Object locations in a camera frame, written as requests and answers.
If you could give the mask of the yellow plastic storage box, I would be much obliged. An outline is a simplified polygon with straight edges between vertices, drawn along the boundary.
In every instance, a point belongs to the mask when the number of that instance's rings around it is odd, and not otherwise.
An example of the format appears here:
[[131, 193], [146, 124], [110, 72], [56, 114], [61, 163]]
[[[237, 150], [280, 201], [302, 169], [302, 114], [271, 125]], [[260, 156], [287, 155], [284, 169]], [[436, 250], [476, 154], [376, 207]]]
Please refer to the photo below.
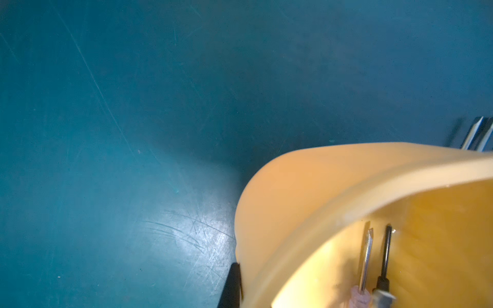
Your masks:
[[388, 224], [391, 307], [492, 306], [492, 154], [401, 142], [293, 151], [255, 174], [234, 224], [240, 306], [348, 307], [369, 228], [372, 296]]

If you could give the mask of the black ribbed handle screwdriver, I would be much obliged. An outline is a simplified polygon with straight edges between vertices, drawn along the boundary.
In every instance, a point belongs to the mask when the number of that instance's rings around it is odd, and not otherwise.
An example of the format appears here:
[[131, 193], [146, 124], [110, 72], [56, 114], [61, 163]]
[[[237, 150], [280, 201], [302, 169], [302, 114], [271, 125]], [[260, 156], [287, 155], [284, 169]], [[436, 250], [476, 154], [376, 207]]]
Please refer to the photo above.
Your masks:
[[479, 132], [479, 137], [475, 150], [482, 152], [484, 151], [488, 143], [488, 140], [492, 135], [492, 118], [486, 118], [484, 122], [481, 124], [481, 127], [478, 132]]

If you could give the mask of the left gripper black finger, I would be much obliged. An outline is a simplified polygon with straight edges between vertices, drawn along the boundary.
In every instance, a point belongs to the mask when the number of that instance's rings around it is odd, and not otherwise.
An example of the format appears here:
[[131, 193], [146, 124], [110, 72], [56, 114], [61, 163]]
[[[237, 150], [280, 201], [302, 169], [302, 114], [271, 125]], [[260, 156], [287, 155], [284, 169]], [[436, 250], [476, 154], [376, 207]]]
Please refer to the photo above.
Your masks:
[[232, 263], [217, 308], [240, 308], [241, 270], [239, 263]]

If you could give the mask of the clear handle tester screwdriver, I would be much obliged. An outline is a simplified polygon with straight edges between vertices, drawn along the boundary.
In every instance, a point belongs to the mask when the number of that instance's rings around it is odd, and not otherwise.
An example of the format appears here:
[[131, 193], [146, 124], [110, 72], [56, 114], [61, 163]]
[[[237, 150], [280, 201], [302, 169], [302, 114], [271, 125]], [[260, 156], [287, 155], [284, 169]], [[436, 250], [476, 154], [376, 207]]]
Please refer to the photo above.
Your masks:
[[372, 244], [373, 244], [374, 231], [373, 228], [369, 228], [365, 235], [363, 250], [361, 271], [359, 275], [359, 281], [357, 286], [353, 286], [350, 291], [350, 299], [348, 303], [349, 308], [368, 308], [370, 307], [372, 296], [366, 289], [368, 266], [371, 257]]

